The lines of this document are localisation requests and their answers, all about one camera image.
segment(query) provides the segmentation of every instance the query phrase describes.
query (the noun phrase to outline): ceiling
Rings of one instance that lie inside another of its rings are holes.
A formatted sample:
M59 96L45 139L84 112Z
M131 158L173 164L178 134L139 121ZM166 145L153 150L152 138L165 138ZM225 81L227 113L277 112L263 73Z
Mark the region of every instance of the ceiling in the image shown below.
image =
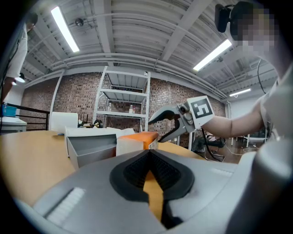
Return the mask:
M22 72L35 80L59 69L121 66L151 69L198 85L223 99L229 93L258 83L258 57L234 42L196 73L193 67L226 38L214 24L215 5L235 0L55 0L40 1L34 9L38 23L28 35L28 54ZM73 53L50 11L59 6L80 51ZM84 25L75 25L75 19ZM277 77L262 61L264 86Z

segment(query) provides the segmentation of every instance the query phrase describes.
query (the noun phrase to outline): shelf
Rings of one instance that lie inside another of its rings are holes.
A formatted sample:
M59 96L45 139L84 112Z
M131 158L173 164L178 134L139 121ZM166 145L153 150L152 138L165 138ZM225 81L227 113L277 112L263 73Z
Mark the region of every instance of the shelf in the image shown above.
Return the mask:
M123 113L123 112L97 111L97 114L109 115L109 116L117 116L117 117L125 117L125 118L145 118L146 117L146 115L142 115L142 114L132 114L132 113Z
M141 104L147 94L124 90L101 89L110 101L123 101Z
M147 84L147 76L122 72L118 74L115 71L106 71L106 73L114 87L142 90Z

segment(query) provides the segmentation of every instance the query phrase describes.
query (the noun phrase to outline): fluorescent light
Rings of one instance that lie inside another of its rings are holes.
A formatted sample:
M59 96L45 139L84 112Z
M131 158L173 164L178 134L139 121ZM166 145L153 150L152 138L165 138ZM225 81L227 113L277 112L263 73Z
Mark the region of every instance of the fluorescent light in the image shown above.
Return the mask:
M62 13L60 11L60 8L57 6L55 7L52 11L51 11L53 18L55 19L60 31L62 32L65 40L67 41L67 43L69 44L70 48L72 49L73 52L77 52L79 51L79 48L77 47L72 34L70 33L65 20L62 16Z
M242 94L242 93L246 93L246 92L249 92L249 91L251 91L251 89L242 90L242 91L240 91L240 92L230 94L229 96L232 97L232 96L235 96L235 95L238 95L238 94Z
M199 71L209 62L211 62L216 56L222 53L225 49L229 48L231 45L232 43L227 39L221 45L215 48L212 52L210 52L209 55L206 56L203 60L201 60L200 63L197 64L193 69Z
M16 77L15 78L18 82L21 82L21 83L24 83L25 82L25 80L23 79L23 78L21 78L21 77Z

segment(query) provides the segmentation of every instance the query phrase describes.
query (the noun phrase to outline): metal shelving unit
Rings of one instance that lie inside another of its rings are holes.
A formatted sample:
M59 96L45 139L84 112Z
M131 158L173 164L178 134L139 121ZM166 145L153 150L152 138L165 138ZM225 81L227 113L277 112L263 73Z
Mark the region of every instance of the metal shelving unit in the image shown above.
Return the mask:
M108 76L110 81L109 89L103 89L103 81L105 75ZM93 112L93 116L97 114L102 114L105 116L113 116L113 117L125 117L125 118L138 118L141 120L145 119L145 131L148 130L148 109L149 109L149 102L150 102L150 82L151 82L151 73L145 72L144 75L141 74L134 74L129 72L120 72L120 71L110 71L108 70L108 66L105 66L103 70L103 74L100 80L100 84L97 91L97 97L95 101L95 108ZM111 87L119 87L119 88L127 88L127 89L135 89L141 90L140 92L132 92L132 91L125 91L125 90L116 90L111 89ZM109 101L121 101L121 102L131 102L135 104L141 104L141 113L140 114L132 114L132 113L125 113L125 112L108 112L106 111L98 111L98 104L99 99L105 95L107 97L107 103ZM143 114L143 104L146 102L146 111Z

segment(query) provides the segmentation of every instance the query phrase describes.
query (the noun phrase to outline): black railing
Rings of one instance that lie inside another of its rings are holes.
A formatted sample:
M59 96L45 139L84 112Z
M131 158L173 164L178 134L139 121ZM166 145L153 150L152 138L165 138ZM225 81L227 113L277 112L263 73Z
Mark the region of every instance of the black railing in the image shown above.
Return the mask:
M34 108L29 108L29 107L25 107L25 106L18 106L18 105L14 105L14 104L10 104L10 103L7 103L7 105L8 106L11 106L11 107L16 107L17 109L24 110L24 111L37 112L37 113L46 114L46 118L44 118L44 117L35 117L35 116L27 116L27 115L16 115L18 117L27 117L27 118L45 119L46 120L46 122L28 122L27 124L45 124L46 125L46 128L27 129L27 131L38 131L38 130L48 130L49 129L48 120L49 120L49 114L50 114L50 112L43 111L43 110L38 110L38 109L34 109Z

